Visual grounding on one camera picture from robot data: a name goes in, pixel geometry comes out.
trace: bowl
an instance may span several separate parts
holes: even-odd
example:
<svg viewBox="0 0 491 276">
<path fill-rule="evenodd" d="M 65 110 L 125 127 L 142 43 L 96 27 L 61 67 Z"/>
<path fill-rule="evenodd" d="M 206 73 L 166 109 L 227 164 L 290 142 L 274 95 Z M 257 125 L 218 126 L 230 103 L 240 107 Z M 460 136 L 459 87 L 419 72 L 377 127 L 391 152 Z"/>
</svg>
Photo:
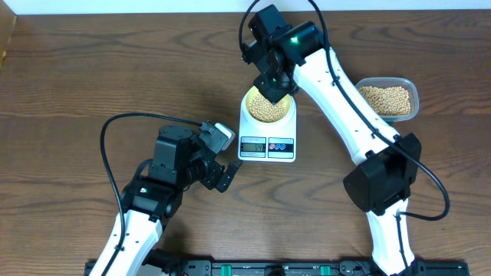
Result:
<svg viewBox="0 0 491 276">
<path fill-rule="evenodd" d="M 383 116 L 380 117 L 388 122 L 400 122 L 404 120 L 413 119 L 417 112 L 420 110 L 420 99 L 417 96 L 416 87 L 412 82 L 406 80 L 402 77 L 369 77 L 363 80 L 360 80 L 356 84 L 356 89 L 360 89 L 360 87 L 379 87 L 379 88 L 388 88 L 388 87 L 402 87 L 405 90 L 409 91 L 409 104 L 410 104 L 410 113 L 408 115 L 396 115 L 396 116 Z"/>
</svg>

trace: wood grain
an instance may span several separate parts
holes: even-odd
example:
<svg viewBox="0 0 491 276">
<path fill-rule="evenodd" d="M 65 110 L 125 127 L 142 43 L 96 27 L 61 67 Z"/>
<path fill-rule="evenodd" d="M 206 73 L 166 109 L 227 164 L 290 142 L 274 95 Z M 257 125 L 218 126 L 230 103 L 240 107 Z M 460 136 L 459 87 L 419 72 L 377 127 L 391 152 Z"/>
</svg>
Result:
<svg viewBox="0 0 491 276">
<path fill-rule="evenodd" d="M 25 16 L 0 74 L 0 274 L 81 275 L 114 223 L 99 153 L 111 115 L 157 112 L 239 128 L 257 70 L 240 61 L 239 14 Z M 491 258 L 491 11 L 326 12 L 331 40 L 356 83 L 412 80 L 420 113 L 397 123 L 423 144 L 452 209 L 409 220 L 414 252 L 463 260 L 488 275 Z M 288 13 L 292 24 L 312 13 Z M 366 216 L 344 191 L 353 169 L 333 127 L 297 96 L 298 158 L 246 163 L 225 194 L 195 185 L 161 248 L 216 259 L 336 259 L 371 255 Z M 107 154 L 122 189 L 152 155 L 166 122 L 115 122 Z M 236 159 L 237 145 L 219 158 Z M 410 210 L 437 214 L 441 195 L 419 175 Z"/>
</svg>

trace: plastic container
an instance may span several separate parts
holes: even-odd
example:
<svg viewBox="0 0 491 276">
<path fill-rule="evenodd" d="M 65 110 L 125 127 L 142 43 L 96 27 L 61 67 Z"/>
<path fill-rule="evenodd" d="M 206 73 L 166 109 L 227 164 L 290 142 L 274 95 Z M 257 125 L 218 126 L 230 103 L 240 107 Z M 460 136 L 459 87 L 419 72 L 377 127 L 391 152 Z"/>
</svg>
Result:
<svg viewBox="0 0 491 276">
<path fill-rule="evenodd" d="M 405 90 L 409 91 L 409 104 L 410 104 L 410 113 L 408 115 L 396 115 L 396 116 L 382 116 L 381 118 L 388 122 L 400 122 L 403 120 L 411 120 L 413 119 L 417 112 L 420 110 L 420 99 L 417 96 L 416 87 L 412 82 L 406 80 L 402 77 L 369 77 L 363 80 L 360 80 L 356 84 L 356 88 L 359 90 L 360 87 L 379 87 L 379 88 L 388 88 L 388 87 L 402 87 Z"/>
</svg>

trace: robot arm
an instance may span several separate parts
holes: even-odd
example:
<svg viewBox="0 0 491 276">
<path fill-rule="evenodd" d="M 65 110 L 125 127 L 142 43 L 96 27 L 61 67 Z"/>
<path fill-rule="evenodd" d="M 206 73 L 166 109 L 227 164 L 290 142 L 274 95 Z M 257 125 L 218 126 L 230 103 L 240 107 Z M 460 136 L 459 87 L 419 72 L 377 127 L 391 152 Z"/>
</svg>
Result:
<svg viewBox="0 0 491 276">
<path fill-rule="evenodd" d="M 245 62 L 254 63 L 261 72 L 254 85 L 272 103 L 303 88 L 322 109 L 357 166 L 344 179 L 344 187 L 355 205 L 367 213 L 374 241 L 374 262 L 387 275 L 401 273 L 406 267 L 394 216 L 407 208 L 409 185 L 416 178 L 417 167 L 376 137 L 347 102 L 332 79 L 322 33 L 313 23 L 305 22 L 293 28 L 270 5 L 256 13 L 249 29 L 256 41 L 242 48 Z M 339 83 L 367 120 L 382 136 L 419 159 L 421 145 L 417 138 L 413 134 L 401 138 L 387 125 L 350 82 L 335 52 L 330 49 L 329 54 Z M 414 255 L 405 217 L 401 218 L 400 226 L 404 256 L 411 263 Z"/>
<path fill-rule="evenodd" d="M 235 134 L 220 123 L 205 122 L 201 134 L 183 126 L 164 126 L 160 129 L 153 159 L 143 161 L 133 179 L 124 188 L 121 206 L 126 222 L 124 243 L 118 248 L 121 224 L 120 213 L 113 231 L 91 276 L 137 274 L 150 249 L 159 241 L 166 222 L 180 207 L 184 189 L 200 181 L 207 189 L 225 192 L 242 161 L 229 164 L 227 170 L 215 158 L 226 150 Z M 142 176 L 149 166 L 148 176 Z M 110 263 L 115 250 L 116 258 Z"/>
</svg>

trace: cable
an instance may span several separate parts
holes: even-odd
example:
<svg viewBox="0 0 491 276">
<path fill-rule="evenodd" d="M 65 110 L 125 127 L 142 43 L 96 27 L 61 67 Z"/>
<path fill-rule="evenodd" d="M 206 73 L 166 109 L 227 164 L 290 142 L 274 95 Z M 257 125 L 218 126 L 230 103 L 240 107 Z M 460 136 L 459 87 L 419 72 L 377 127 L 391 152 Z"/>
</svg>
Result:
<svg viewBox="0 0 491 276">
<path fill-rule="evenodd" d="M 124 117 L 152 117 L 152 118 L 157 118 L 157 119 L 171 120 L 171 121 L 175 121 L 175 122 L 179 122 L 179 123 L 188 123 L 188 124 L 191 124 L 191 125 L 194 125 L 194 126 L 201 127 L 201 123 L 193 122 L 193 121 L 190 121 L 190 120 L 183 120 L 183 119 L 178 119 L 178 118 L 174 118 L 174 117 L 168 117 L 168 116 L 159 115 L 159 114 L 142 113 L 142 112 L 133 112 L 133 113 L 122 113 L 122 114 L 118 114 L 116 116 L 111 117 L 102 126 L 102 130 L 101 130 L 101 155 L 102 155 L 102 161 L 104 162 L 104 167 L 106 168 L 107 176 L 109 177 L 110 184 L 113 187 L 114 195 L 116 196 L 116 203 L 117 203 L 117 208 L 119 209 L 120 223 L 121 223 L 120 240 L 117 243 L 116 248 L 114 249 L 113 255 L 110 257 L 109 262 L 106 264 L 106 268 L 102 272 L 102 276 L 106 275 L 106 273 L 109 271 L 110 266 L 113 264 L 114 260 L 117 257 L 117 253 L 120 250 L 124 250 L 123 249 L 123 243 L 124 243 L 124 237 L 126 235 L 126 224 L 125 224 L 125 221 L 124 221 L 123 208 L 121 207 L 120 192 L 117 189 L 116 181 L 114 181 L 113 173 L 110 170 L 109 162 L 107 161 L 106 146 L 104 144 L 104 138 L 106 136 L 106 129 L 109 126 L 109 124 L 112 121 L 116 120 L 116 119 L 120 119 L 120 118 L 124 118 Z M 143 163 L 141 163 L 140 166 L 138 167 L 138 170 L 141 169 L 143 171 L 143 169 L 148 164 L 148 162 L 149 162 L 149 160 L 143 161 Z"/>
<path fill-rule="evenodd" d="M 242 27 L 243 27 L 244 21 L 246 20 L 246 16 L 252 10 L 252 7 L 254 7 L 254 5 L 257 4 L 258 1 L 259 0 L 255 0 L 252 3 L 251 7 L 249 7 L 249 9 L 248 9 L 248 12 L 242 18 L 241 28 L 239 30 L 239 42 L 242 42 Z M 414 163 L 417 167 L 419 167 L 421 170 L 423 170 L 437 184 L 438 189 L 440 189 L 440 191 L 442 192 L 443 200 L 445 201 L 445 208 L 442 211 L 442 213 L 439 214 L 439 215 L 436 215 L 436 216 L 426 216 L 426 215 L 414 214 L 412 212 L 397 212 L 396 213 L 397 232 L 398 232 L 398 236 L 399 236 L 400 252 L 401 252 L 402 259 L 403 259 L 404 264 L 405 264 L 406 269 L 407 269 L 407 260 L 406 260 L 406 256 L 404 255 L 404 249 L 403 249 L 403 246 L 402 246 L 402 234 L 400 232 L 400 216 L 401 215 L 405 215 L 405 216 L 410 216 L 410 217 L 413 217 L 413 218 L 416 218 L 416 219 L 422 219 L 422 220 L 430 221 L 430 222 L 441 220 L 445 216 L 447 216 L 447 214 L 448 214 L 448 212 L 450 210 L 450 198 L 448 196 L 448 192 L 445 189 L 445 187 L 443 186 L 442 182 L 437 178 L 437 176 L 435 176 L 433 174 L 433 172 L 431 172 L 421 162 L 419 162 L 418 160 L 415 160 L 405 149 L 403 149 L 400 146 L 392 143 L 389 139 L 387 139 L 382 134 L 380 134 L 378 128 L 374 127 L 370 123 L 370 121 L 363 115 L 363 113 L 357 108 L 357 106 L 353 103 L 353 101 L 348 96 L 348 94 L 346 93 L 346 91 L 344 90 L 344 88 L 341 86 L 341 83 L 339 81 L 339 76 L 336 76 L 336 74 L 334 72 L 334 68 L 332 66 L 332 60 L 331 60 L 331 42 L 329 41 L 328 28 L 327 28 L 327 26 L 325 24 L 324 17 L 322 16 L 321 10 L 319 9 L 319 7 L 317 6 L 317 4 L 315 4 L 315 2 L 313 0 L 308 0 L 308 2 L 312 5 L 312 7 L 314 7 L 314 10 L 317 13 L 317 15 L 319 17 L 319 20 L 321 22 L 322 32 L 323 32 L 323 35 L 324 35 L 325 56 L 326 56 L 326 60 L 328 62 L 328 69 L 329 69 L 329 72 L 331 73 L 333 84 L 335 84 L 338 87 L 339 91 L 341 92 L 341 94 L 343 95 L 343 97 L 345 98 L 345 100 L 348 102 L 348 104 L 350 105 L 350 107 L 353 109 L 353 111 L 360 117 L 360 119 L 365 123 L 365 125 L 368 127 L 368 129 L 376 137 L 378 137 L 380 140 L 382 140 L 384 143 L 386 143 L 391 149 L 395 150 L 397 153 L 399 153 L 404 158 L 408 159 L 409 161 L 411 161 L 412 163 Z M 244 54 L 242 43 L 240 44 L 240 49 L 241 49 L 241 52 Z"/>
</svg>

